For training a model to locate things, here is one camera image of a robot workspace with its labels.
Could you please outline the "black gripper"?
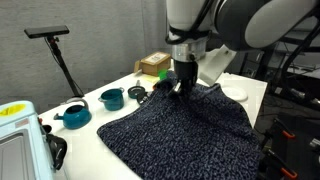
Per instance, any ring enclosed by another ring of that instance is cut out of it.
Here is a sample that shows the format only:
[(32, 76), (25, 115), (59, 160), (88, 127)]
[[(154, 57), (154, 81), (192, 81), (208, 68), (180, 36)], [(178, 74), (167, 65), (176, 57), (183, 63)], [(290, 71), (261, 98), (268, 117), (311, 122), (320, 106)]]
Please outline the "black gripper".
[(181, 85), (183, 86), (183, 96), (187, 97), (192, 93), (198, 75), (198, 64), (192, 62), (174, 62), (174, 71), (177, 75), (178, 82), (173, 87), (171, 94), (179, 95)]

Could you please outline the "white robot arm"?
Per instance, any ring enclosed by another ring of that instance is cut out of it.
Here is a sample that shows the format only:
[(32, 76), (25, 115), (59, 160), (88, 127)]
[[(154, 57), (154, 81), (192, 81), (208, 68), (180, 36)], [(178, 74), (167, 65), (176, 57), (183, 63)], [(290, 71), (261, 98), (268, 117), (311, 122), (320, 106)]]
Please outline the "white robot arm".
[(166, 43), (172, 46), (177, 84), (187, 95), (201, 79), (213, 85), (239, 51), (263, 49), (309, 16), (319, 0), (165, 0)]

